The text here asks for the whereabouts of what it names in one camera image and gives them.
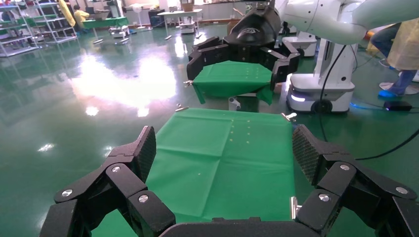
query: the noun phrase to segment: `jeans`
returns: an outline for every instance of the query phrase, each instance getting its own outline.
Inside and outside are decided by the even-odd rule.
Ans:
[[[396,34],[399,31],[402,23],[395,24],[386,29],[383,29],[371,37],[371,43],[379,49],[387,58],[391,47],[393,46],[392,39],[396,38]],[[396,95],[404,95],[406,88],[412,83],[413,78],[416,75],[417,70],[402,70],[400,78],[388,89],[391,93]]]

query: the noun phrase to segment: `green fabric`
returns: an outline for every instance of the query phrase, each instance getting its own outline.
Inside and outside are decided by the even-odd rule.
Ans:
[[[226,61],[204,67],[194,79],[193,85],[200,102],[203,94],[230,97],[256,92],[256,96],[272,103],[270,90],[271,72],[260,64]]]
[[[281,115],[187,109],[157,133],[149,190],[176,221],[290,220],[292,125]]]
[[[45,15],[45,17],[47,19],[50,19],[50,18],[56,18],[57,16],[55,14],[50,14],[50,15]],[[39,23],[39,22],[38,23],[35,23],[35,20],[43,20],[43,16],[25,17],[25,20],[26,20],[26,22],[28,23],[28,25],[30,27],[45,26],[46,25],[45,22],[43,22],[43,23]],[[19,18],[19,19],[17,19],[17,23],[24,24],[25,21],[23,21],[23,18]]]
[[[98,28],[98,27],[110,27],[110,26],[126,26],[128,25],[128,19],[126,17],[117,17],[117,18],[106,18],[103,21],[88,20],[88,21],[83,21],[83,25],[86,29]]]

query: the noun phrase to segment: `white table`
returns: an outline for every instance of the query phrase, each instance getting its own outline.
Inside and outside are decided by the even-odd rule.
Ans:
[[[171,36],[169,35],[167,18],[187,17],[187,16],[194,17],[195,16],[196,23],[197,23],[197,30],[199,33],[198,12],[200,11],[202,11],[202,9],[194,9],[194,11],[162,12],[162,13],[157,14],[158,16],[163,16],[165,18],[165,27],[166,27],[166,34],[167,34],[167,37],[165,38],[165,40],[168,40],[169,38],[171,38]]]

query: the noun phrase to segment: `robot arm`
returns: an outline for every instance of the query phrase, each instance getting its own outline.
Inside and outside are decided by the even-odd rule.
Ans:
[[[373,28],[419,17],[417,0],[284,0],[281,19],[338,44],[358,43]]]
[[[275,48],[281,19],[275,0],[258,1],[223,39],[212,37],[192,47],[187,65],[188,84],[204,66],[236,61],[258,63],[272,71],[271,89],[297,69],[299,52],[290,43]]]

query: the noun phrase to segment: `metal clip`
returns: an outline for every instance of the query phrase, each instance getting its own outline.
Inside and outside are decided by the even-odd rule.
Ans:
[[[184,81],[183,84],[185,84],[185,88],[187,88],[188,86],[192,85],[193,82],[194,82],[193,80],[187,80],[187,81]]]
[[[291,219],[295,220],[297,217],[298,211],[302,208],[301,205],[298,205],[297,197],[291,197]]]
[[[182,110],[187,110],[187,109],[189,109],[189,106],[182,107],[182,105],[181,105],[181,104],[176,104],[176,106],[177,106],[177,109],[175,110],[175,112],[179,112],[179,111],[182,111]]]
[[[284,113],[281,113],[281,115],[288,121],[291,121],[292,118],[294,118],[295,116],[297,116],[296,113],[291,113],[289,115],[285,115]]]

